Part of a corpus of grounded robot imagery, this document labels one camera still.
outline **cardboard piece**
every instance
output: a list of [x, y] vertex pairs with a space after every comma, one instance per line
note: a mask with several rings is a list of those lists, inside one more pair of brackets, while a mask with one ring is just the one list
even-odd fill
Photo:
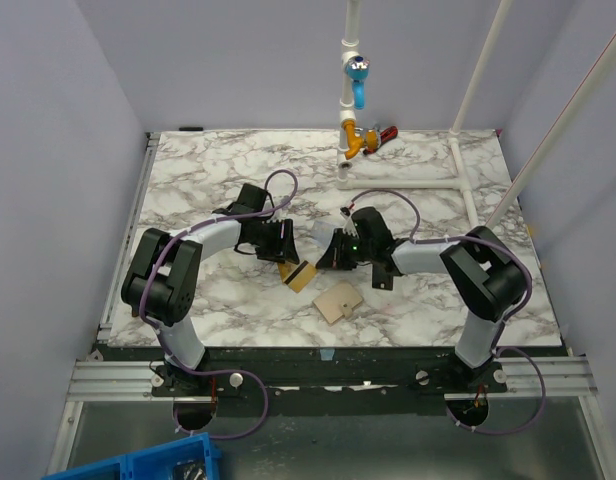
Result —
[[341, 282], [326, 290], [312, 303], [332, 325], [342, 318], [352, 317], [353, 310], [361, 305], [363, 298], [348, 282]]

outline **marble tabletop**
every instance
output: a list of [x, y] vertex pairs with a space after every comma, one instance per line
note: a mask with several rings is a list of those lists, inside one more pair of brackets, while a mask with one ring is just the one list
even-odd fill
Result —
[[[339, 208], [358, 192], [335, 187], [337, 139], [334, 130], [163, 133], [133, 250], [146, 228], [174, 232], [198, 223], [213, 209], [236, 199], [243, 183], [263, 186], [271, 171], [287, 168], [297, 174], [299, 191], [284, 215], [294, 221], [300, 257], [316, 262], [325, 249], [310, 235], [314, 221], [341, 225]], [[510, 185], [510, 176], [493, 131], [463, 133], [459, 140], [477, 210], [485, 221]], [[453, 176], [453, 165], [445, 132], [405, 131], [377, 154], [358, 155], [351, 175], [447, 178]], [[281, 199], [291, 185], [290, 179], [279, 175], [270, 190]], [[421, 210], [420, 238], [469, 230], [459, 192], [405, 193]], [[357, 203], [357, 207], [364, 205], [377, 207], [395, 237], [406, 236], [413, 226], [412, 210], [397, 197], [369, 195]], [[528, 266], [534, 282], [530, 304], [511, 320], [500, 345], [561, 345], [517, 206], [495, 232]], [[275, 264], [226, 250], [202, 263], [191, 317], [197, 335], [209, 346], [452, 346], [457, 342], [466, 307], [447, 275], [396, 278], [391, 292], [372, 289], [370, 277], [370, 266], [348, 272], [322, 271], [297, 294], [280, 282]], [[312, 301], [343, 280], [355, 286], [364, 302], [352, 318], [329, 325]], [[118, 293], [115, 298], [109, 345], [157, 345], [154, 332], [131, 316], [130, 307], [118, 300]]]

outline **gray wall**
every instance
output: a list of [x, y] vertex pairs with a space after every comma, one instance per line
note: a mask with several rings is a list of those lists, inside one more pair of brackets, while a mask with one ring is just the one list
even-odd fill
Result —
[[[329, 127], [346, 1], [78, 0], [150, 130]], [[362, 2], [362, 122], [449, 128], [498, 0]], [[514, 2], [466, 126], [503, 126], [573, 0]]]
[[[616, 30], [616, 0], [585, 0], [502, 137], [519, 171]], [[616, 69], [521, 195], [566, 341], [588, 355], [616, 440]]]
[[46, 469], [144, 147], [74, 1], [0, 1], [0, 479]]

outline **blue fitting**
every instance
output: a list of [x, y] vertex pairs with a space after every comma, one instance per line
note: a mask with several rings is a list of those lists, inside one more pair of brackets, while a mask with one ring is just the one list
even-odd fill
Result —
[[346, 75], [352, 80], [352, 93], [355, 97], [355, 109], [362, 110], [366, 105], [364, 81], [368, 78], [368, 60], [357, 55], [346, 63]]
[[366, 106], [366, 97], [364, 96], [363, 80], [353, 80], [352, 94], [355, 96], [355, 109], [363, 110], [363, 108]]

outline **red handle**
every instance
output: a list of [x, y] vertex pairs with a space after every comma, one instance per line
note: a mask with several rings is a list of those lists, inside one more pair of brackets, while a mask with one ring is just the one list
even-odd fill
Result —
[[[395, 127], [394, 125], [392, 127], [388, 127], [386, 130], [381, 132], [379, 134], [379, 137], [381, 138], [381, 142], [379, 142], [379, 147], [381, 147], [384, 143], [387, 143], [390, 140], [393, 140], [393, 139], [397, 138], [397, 134], [398, 133], [399, 133], [399, 130], [397, 130], [397, 127]], [[371, 153], [375, 153], [377, 150], [370, 150], [370, 149], [366, 148], [363, 151], [363, 154], [364, 155], [370, 155]]]

